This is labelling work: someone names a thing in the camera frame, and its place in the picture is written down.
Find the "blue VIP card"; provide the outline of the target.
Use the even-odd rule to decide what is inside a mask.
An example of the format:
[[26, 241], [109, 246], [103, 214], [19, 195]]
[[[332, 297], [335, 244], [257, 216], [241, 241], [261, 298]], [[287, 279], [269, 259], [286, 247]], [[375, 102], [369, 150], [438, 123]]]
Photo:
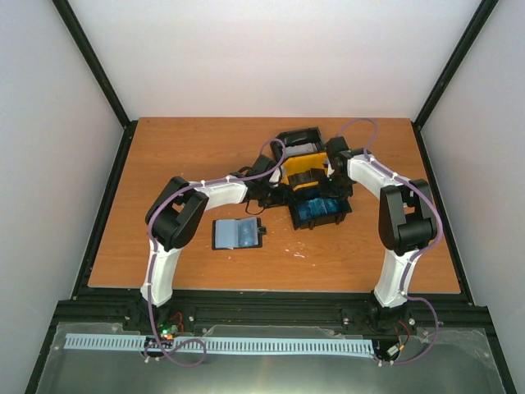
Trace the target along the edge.
[[242, 247], [251, 247], [256, 244], [257, 240], [257, 222], [252, 218], [240, 221], [238, 226], [238, 245]]

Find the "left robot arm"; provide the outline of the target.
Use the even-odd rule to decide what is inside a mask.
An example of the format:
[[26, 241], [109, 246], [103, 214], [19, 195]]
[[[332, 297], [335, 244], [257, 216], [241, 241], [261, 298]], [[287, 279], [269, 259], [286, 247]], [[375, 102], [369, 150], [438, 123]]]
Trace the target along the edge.
[[261, 199], [258, 189], [277, 177], [283, 162], [261, 154], [245, 176], [237, 172], [210, 181], [176, 176], [168, 182], [146, 217], [150, 250], [140, 293], [148, 304], [141, 318], [152, 330], [162, 330], [171, 320], [171, 311], [164, 304], [172, 296], [180, 254], [193, 239], [203, 214], [223, 205]]

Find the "black bin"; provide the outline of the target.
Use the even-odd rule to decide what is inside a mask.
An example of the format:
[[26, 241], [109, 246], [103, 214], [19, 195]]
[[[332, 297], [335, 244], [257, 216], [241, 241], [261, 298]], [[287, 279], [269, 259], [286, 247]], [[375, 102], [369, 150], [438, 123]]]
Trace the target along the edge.
[[[276, 139], [280, 140], [285, 147], [314, 143], [317, 146], [318, 153], [325, 151], [325, 144], [318, 127], [309, 127], [296, 131], [281, 132], [278, 136], [276, 136]], [[285, 147], [282, 147], [282, 144], [276, 141], [272, 141], [270, 146], [275, 160], [279, 161], [281, 157], [284, 156]]]
[[338, 225], [352, 212], [347, 200], [322, 195], [318, 187], [294, 191], [288, 208], [295, 230], [312, 230], [326, 224]]

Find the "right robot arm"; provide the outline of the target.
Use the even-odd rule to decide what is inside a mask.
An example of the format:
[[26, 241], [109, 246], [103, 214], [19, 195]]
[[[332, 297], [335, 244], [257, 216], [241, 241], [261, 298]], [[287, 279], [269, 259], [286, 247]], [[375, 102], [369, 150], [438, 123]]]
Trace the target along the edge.
[[334, 196], [349, 197], [353, 186], [360, 184], [378, 198], [378, 234], [386, 252], [367, 320], [370, 327], [386, 330], [404, 315], [421, 255], [443, 236], [441, 217], [425, 180], [399, 175], [366, 149], [350, 149], [342, 136], [328, 140], [326, 155]]

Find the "black cards stack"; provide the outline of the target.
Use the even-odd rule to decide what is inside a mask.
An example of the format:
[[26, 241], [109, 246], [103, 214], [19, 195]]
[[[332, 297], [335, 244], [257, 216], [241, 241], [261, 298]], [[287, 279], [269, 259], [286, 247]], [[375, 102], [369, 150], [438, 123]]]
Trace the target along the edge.
[[288, 177], [289, 185], [292, 188], [297, 188], [301, 185], [319, 182], [325, 176], [325, 170], [321, 168], [310, 168], [305, 172], [297, 172]]

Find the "yellow bin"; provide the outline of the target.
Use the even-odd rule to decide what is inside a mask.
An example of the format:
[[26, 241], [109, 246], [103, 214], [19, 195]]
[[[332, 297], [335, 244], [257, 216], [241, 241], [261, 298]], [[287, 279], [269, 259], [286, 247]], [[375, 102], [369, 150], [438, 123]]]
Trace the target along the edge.
[[[326, 160], [327, 155], [325, 152], [321, 153], [311, 153], [311, 154], [305, 154], [303, 156], [297, 156], [297, 157], [291, 157], [287, 158], [282, 166], [285, 169], [285, 175], [281, 183], [286, 184], [288, 186], [288, 177], [291, 175], [294, 175], [297, 172], [305, 172], [310, 168], [321, 168], [325, 170], [326, 173]], [[313, 187], [319, 187], [321, 184], [322, 178], [319, 180], [319, 182], [310, 183], [306, 185], [301, 185], [297, 188], [290, 188], [293, 192], [299, 191], [299, 190], [306, 190]]]

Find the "black leather card holder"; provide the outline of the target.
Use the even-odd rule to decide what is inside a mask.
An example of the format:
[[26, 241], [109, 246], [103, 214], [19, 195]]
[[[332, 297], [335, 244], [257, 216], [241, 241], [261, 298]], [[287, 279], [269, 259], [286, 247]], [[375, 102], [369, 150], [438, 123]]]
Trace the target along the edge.
[[260, 218], [219, 219], [212, 223], [213, 250], [255, 249], [263, 246], [267, 229]]

